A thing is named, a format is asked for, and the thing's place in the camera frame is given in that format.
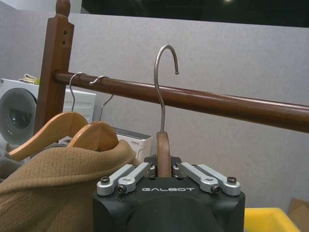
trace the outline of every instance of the metal hanger hook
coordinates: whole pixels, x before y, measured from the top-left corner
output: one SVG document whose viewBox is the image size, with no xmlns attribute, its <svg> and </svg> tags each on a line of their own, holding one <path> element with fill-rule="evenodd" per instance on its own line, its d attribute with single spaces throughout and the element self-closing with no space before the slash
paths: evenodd
<svg viewBox="0 0 309 232">
<path fill-rule="evenodd" d="M 161 104 L 161 129 L 160 129 L 161 132 L 164 132 L 164 125 L 165 125 L 165 104 L 164 104 L 162 95 L 160 93 L 159 82 L 158 82 L 158 69 L 159 69 L 159 62 L 160 62 L 162 53 L 165 49 L 169 49 L 171 51 L 173 58 L 174 58 L 175 74 L 176 75 L 179 74 L 178 60 L 177 60 L 175 49 L 171 45 L 164 45 L 163 47 L 160 48 L 156 56 L 155 64 L 154 64 L 154 86 L 156 89 L 156 94 L 159 98 L 159 102 Z"/>
<path fill-rule="evenodd" d="M 98 80 L 108 78 L 107 76 L 98 76 L 94 81 L 91 81 L 89 84 L 94 85 Z"/>
<path fill-rule="evenodd" d="M 98 76 L 94 81 L 91 81 L 90 84 L 91 84 L 91 85 L 94 85 L 98 80 L 103 79 L 103 78 L 108 78 L 108 77 L 107 77 L 107 76 Z M 104 108 L 104 106 L 107 105 L 107 104 L 111 101 L 111 99 L 113 98 L 113 96 L 114 96 L 114 95 L 111 95 L 111 97 L 108 98 L 108 100 L 107 100 L 106 102 L 104 102 L 104 104 L 101 106 L 101 112 L 100 112 L 100 118 L 99 118 L 100 121 L 102 120 L 102 114 L 103 114 L 103 108 Z"/>
<path fill-rule="evenodd" d="M 74 110 L 74 106 L 75 106 L 75 96 L 74 96 L 74 93 L 73 93 L 73 90 L 72 90 L 72 80 L 74 79 L 74 77 L 78 76 L 78 75 L 86 75 L 85 73 L 82 73 L 82 72 L 78 72 L 76 74 L 74 74 L 71 79 L 70 79 L 70 82 L 69 82 L 69 88 L 70 88 L 70 91 L 71 91 L 71 95 L 73 97 L 73 104 L 72 104 L 72 108 L 71 108 L 71 111 Z"/>
<path fill-rule="evenodd" d="M 101 106 L 101 113 L 100 113 L 100 121 L 102 120 L 102 115 L 103 115 L 103 108 L 111 101 L 111 99 L 114 97 L 114 95 L 111 95 L 110 98 L 106 102 L 103 103 Z"/>
</svg>

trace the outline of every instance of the wooden hanger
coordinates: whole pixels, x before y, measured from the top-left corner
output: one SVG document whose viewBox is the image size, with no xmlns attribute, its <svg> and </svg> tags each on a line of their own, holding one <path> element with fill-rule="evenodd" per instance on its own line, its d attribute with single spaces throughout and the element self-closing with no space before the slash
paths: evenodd
<svg viewBox="0 0 309 232">
<path fill-rule="evenodd" d="M 73 137 L 87 123 L 87 120 L 76 112 L 58 114 L 50 119 L 31 139 L 9 154 L 16 161 L 23 160 L 66 136 Z"/>
<path fill-rule="evenodd" d="M 169 49 L 172 52 L 174 58 L 175 65 L 175 74 L 178 75 L 178 61 L 174 48 L 170 45 L 165 45 L 160 48 L 154 64 L 154 86 L 156 89 L 156 93 L 159 98 L 159 102 L 161 104 L 161 129 L 156 134 L 157 140 L 157 165 L 158 165 L 158 177 L 171 177 L 171 161 L 170 161 L 170 151 L 169 151 L 169 136 L 164 131 L 165 125 L 165 105 L 160 93 L 159 82 L 158 82 L 158 69 L 159 62 L 162 56 L 162 53 L 165 49 Z"/>
<path fill-rule="evenodd" d="M 68 147 L 106 151 L 115 148 L 118 143 L 114 129 L 106 122 L 98 121 L 81 128 L 72 138 Z"/>
</svg>

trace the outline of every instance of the finial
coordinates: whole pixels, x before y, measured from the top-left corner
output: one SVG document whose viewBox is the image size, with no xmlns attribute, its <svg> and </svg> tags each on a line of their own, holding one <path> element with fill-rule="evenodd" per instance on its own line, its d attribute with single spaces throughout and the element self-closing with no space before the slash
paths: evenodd
<svg viewBox="0 0 309 232">
<path fill-rule="evenodd" d="M 56 2 L 56 15 L 69 17 L 71 9 L 70 0 L 57 0 Z"/>
</svg>

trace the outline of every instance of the screw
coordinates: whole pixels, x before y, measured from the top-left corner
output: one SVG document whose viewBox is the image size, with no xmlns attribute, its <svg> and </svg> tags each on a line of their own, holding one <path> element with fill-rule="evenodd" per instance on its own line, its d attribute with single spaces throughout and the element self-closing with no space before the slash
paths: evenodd
<svg viewBox="0 0 309 232">
<path fill-rule="evenodd" d="M 123 185 L 118 185 L 118 187 L 116 188 L 116 192 L 119 194 L 124 194 L 126 192 L 126 187 Z"/>
<path fill-rule="evenodd" d="M 211 187 L 211 192 L 212 192 L 213 194 L 218 194 L 220 191 L 221 191 L 221 189 L 220 189 L 220 187 L 219 187 L 218 185 L 213 185 L 213 186 Z"/>
<path fill-rule="evenodd" d="M 110 178 L 108 176 L 104 176 L 101 178 L 101 184 L 108 184 L 110 182 Z"/>
<path fill-rule="evenodd" d="M 229 183 L 229 184 L 236 184 L 236 182 L 237 182 L 237 179 L 236 179 L 236 177 L 234 177 L 234 176 L 229 176 L 228 178 L 227 178 L 227 182 Z"/>
</svg>

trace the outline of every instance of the tan sweater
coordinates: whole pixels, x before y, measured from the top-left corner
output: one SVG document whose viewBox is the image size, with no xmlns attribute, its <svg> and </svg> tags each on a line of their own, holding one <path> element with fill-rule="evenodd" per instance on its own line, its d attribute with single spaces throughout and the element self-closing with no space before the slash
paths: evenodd
<svg viewBox="0 0 309 232">
<path fill-rule="evenodd" d="M 0 232 L 93 231 L 96 183 L 137 162 L 123 140 L 104 152 L 71 147 L 41 152 L 0 184 Z"/>
</svg>

